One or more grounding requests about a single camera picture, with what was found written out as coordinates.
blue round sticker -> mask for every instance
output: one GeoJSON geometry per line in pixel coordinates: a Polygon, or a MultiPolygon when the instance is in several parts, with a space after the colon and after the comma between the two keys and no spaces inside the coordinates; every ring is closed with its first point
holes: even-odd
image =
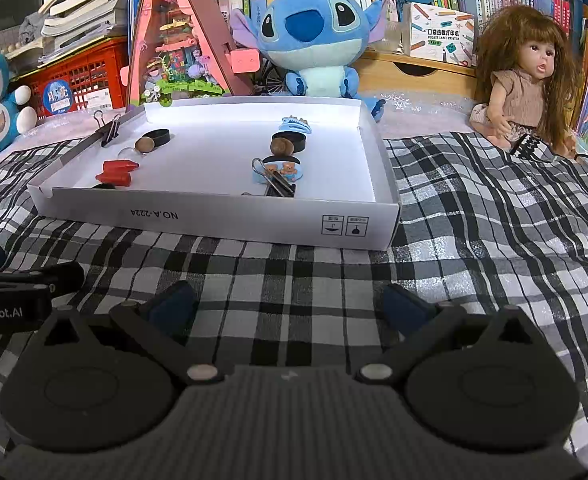
{"type": "Polygon", "coordinates": [[[50,81],[43,91],[43,106],[50,114],[64,114],[74,105],[72,89],[67,81],[50,81]]]}

doll's hair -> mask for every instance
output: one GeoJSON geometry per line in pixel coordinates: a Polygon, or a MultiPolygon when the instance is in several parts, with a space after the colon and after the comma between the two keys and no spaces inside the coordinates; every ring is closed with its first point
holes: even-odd
{"type": "Polygon", "coordinates": [[[558,148],[568,129],[565,107],[573,102],[579,72],[567,36],[549,16],[531,7],[510,6],[492,17],[478,41],[476,98],[489,102],[492,72],[514,69],[519,49],[527,41],[554,45],[554,73],[545,82],[545,106],[536,130],[541,139],[558,148]]]}

wooden drawer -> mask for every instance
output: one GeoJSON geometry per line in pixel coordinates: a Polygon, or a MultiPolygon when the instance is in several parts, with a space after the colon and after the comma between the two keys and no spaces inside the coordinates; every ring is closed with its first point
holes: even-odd
{"type": "Polygon", "coordinates": [[[472,68],[371,50],[352,66],[359,73],[359,92],[409,90],[474,98],[472,68]]]}

red crate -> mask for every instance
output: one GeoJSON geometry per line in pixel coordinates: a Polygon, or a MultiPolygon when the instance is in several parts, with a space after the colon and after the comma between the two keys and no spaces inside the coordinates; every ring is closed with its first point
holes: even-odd
{"type": "Polygon", "coordinates": [[[123,108],[127,89],[120,83],[120,69],[128,63],[127,38],[114,38],[23,76],[17,83],[32,89],[30,105],[39,119],[52,115],[43,106],[42,94],[56,79],[63,79],[72,89],[75,104],[69,111],[86,108],[85,95],[101,88],[109,88],[113,108],[123,108]]]}

checkered fabric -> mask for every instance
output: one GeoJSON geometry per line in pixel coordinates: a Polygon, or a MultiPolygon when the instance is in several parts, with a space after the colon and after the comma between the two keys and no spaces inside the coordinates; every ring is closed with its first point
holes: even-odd
{"type": "MultiPolygon", "coordinates": [[[[65,300],[88,313],[188,280],[200,302],[186,344],[223,370],[356,369],[399,341],[378,309],[389,282],[472,312],[517,304],[576,378],[581,409],[567,449],[588,464],[588,170],[543,152],[521,160],[473,134],[386,142],[403,209],[382,252],[42,218],[25,183],[74,142],[15,153],[0,165],[5,270],[78,261],[85,286],[65,300]]],[[[28,339],[0,336],[0,388],[28,339]]],[[[12,446],[0,417],[0,457],[12,446]]]]}

